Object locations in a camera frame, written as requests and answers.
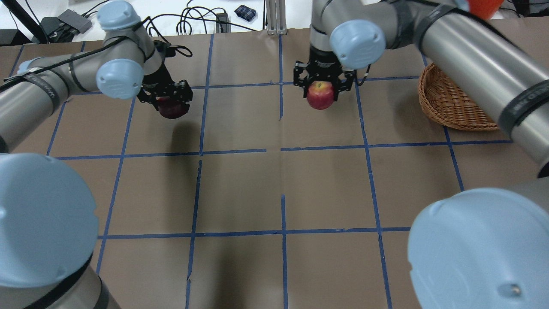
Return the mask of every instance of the red-orange plastic object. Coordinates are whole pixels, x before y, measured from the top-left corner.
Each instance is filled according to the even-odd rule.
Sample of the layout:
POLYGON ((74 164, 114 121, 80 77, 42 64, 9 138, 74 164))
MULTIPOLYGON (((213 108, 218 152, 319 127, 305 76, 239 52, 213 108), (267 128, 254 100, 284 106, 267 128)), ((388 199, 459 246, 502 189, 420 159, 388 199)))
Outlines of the red-orange plastic object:
POLYGON ((470 12, 482 19, 490 19, 500 8, 503 0, 469 0, 470 12))

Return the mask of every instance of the plaid pouch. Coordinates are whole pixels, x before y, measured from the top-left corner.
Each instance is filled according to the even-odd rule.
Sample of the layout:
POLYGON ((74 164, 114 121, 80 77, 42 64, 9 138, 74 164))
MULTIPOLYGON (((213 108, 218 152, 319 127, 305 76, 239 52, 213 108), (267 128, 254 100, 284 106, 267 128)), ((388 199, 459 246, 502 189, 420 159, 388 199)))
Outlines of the plaid pouch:
POLYGON ((254 9, 249 8, 245 5, 239 6, 236 10, 234 10, 234 12, 237 14, 238 17, 243 18, 247 21, 251 21, 257 15, 257 12, 254 9))

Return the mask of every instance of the black pole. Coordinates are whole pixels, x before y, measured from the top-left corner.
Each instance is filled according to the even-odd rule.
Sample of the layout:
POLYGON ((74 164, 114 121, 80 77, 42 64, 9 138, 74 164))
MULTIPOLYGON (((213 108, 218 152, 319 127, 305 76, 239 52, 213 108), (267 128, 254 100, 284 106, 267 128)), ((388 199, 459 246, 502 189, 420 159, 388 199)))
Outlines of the black pole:
POLYGON ((16 0, 2 0, 2 3, 20 22, 38 39, 41 44, 48 43, 42 28, 30 17, 30 15, 17 3, 16 0))

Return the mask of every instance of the wicker basket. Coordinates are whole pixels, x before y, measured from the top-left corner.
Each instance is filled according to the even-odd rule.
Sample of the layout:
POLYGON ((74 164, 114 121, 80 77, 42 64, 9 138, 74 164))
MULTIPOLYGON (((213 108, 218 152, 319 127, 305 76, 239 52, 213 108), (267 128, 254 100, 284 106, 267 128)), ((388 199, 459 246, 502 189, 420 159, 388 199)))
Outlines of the wicker basket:
POLYGON ((419 102, 432 121, 458 130, 497 130, 497 125, 435 64, 419 77, 419 102))

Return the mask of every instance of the red apple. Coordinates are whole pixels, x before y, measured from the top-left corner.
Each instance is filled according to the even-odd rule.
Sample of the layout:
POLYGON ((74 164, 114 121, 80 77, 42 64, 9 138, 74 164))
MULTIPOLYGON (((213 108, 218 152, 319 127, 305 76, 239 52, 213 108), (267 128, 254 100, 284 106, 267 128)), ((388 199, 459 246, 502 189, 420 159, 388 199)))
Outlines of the red apple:
POLYGON ((158 98, 158 111, 164 118, 176 119, 189 111, 189 105, 170 98, 158 98))
POLYGON ((314 81, 307 91, 307 102, 314 109, 326 109, 334 103, 334 86, 329 81, 314 81))

